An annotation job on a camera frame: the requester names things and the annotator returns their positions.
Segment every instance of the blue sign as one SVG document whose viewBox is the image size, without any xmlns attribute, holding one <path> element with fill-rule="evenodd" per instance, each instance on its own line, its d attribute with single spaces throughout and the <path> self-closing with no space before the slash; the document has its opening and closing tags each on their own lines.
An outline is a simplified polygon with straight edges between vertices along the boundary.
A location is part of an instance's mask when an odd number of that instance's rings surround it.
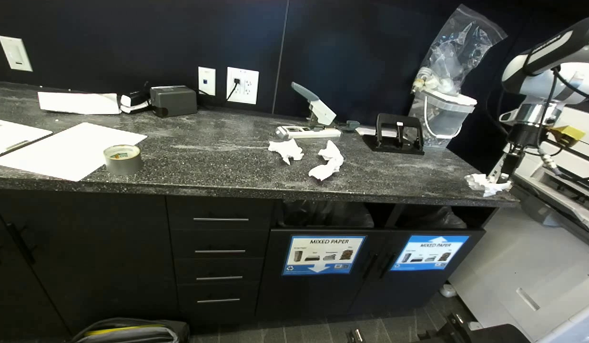
<svg viewBox="0 0 589 343">
<path fill-rule="evenodd" d="M 468 240 L 468 235 L 413 235 L 392 271 L 445 271 Z"/>
<path fill-rule="evenodd" d="M 294 236 L 283 275 L 352 275 L 365 240 L 367 236 Z"/>
</svg>

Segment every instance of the power outlet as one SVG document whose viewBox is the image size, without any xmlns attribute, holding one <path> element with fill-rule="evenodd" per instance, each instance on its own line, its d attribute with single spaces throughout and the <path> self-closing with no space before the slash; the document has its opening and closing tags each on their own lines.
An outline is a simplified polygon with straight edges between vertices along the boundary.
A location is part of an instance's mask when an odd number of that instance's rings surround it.
<svg viewBox="0 0 589 343">
<path fill-rule="evenodd" d="M 218 95 L 218 71 L 209 67 L 199 67 L 199 93 L 201 95 Z"/>
<path fill-rule="evenodd" d="M 258 103 L 258 84 L 260 84 L 260 71 L 251 69 L 228 69 L 228 101 L 232 103 Z"/>
<path fill-rule="evenodd" d="M 26 71 L 26 73 L 33 73 L 26 44 L 22 38 L 14 38 L 14 36 L 0 36 L 0 44 L 5 48 L 9 65 L 12 71 Z"/>
</svg>

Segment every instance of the black granite countertop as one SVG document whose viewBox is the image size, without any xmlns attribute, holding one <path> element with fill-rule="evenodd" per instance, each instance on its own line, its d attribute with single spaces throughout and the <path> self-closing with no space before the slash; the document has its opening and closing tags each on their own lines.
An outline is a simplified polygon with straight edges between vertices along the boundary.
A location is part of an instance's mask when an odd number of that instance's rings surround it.
<svg viewBox="0 0 589 343">
<path fill-rule="evenodd" d="M 192 116 L 157 118 L 153 113 L 123 116 L 77 116 L 43 113 L 37 90 L 0 86 L 0 118 L 52 132 L 81 122 L 146 134 L 140 143 L 144 168 L 129 179 L 106 166 L 81 183 L 0 168 L 0 189 L 56 193 L 131 193 L 172 196 L 310 198 L 401 204 L 508 206 L 514 196 L 483 198 L 466 175 L 476 170 L 451 151 L 426 156 L 375 153 L 355 134 L 333 139 L 346 164 L 319 183 L 310 170 L 323 164 L 329 139 L 300 139 L 306 158 L 287 166 L 270 141 L 293 120 L 268 114 L 201 111 Z"/>
</svg>

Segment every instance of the cabinet door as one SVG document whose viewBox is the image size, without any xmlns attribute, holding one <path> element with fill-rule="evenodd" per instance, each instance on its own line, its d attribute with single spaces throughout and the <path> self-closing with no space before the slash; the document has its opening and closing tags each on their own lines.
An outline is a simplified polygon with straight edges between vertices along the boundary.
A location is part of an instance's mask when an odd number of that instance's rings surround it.
<svg viewBox="0 0 589 343">
<path fill-rule="evenodd" d="M 411 236 L 468 236 L 466 244 L 449 259 L 443 271 L 392 271 L 394 261 L 401 259 L 405 246 Z M 449 280 L 449 276 L 458 269 L 464 257 L 481 240 L 485 231 L 392 231 L 392 233 L 373 233 L 373 240 L 386 242 L 384 254 L 376 257 L 369 278 L 361 288 L 355 311 L 394 311 L 394 309 L 413 309 L 430 301 Z"/>
<path fill-rule="evenodd" d="M 266 255 L 266 273 L 258 299 L 258 318 L 323 318 L 340 316 L 352 311 L 365 271 L 369 269 L 369 238 L 361 246 L 350 275 L 306 275 L 285 276 L 291 244 L 294 235 L 300 236 L 367 236 L 355 231 L 272 231 L 270 250 Z"/>
<path fill-rule="evenodd" d="M 178 313 L 165 198 L 9 193 L 0 212 L 73 332 L 110 316 Z"/>
<path fill-rule="evenodd" d="M 0 339 L 66 337 L 66 326 L 0 223 Z"/>
</svg>

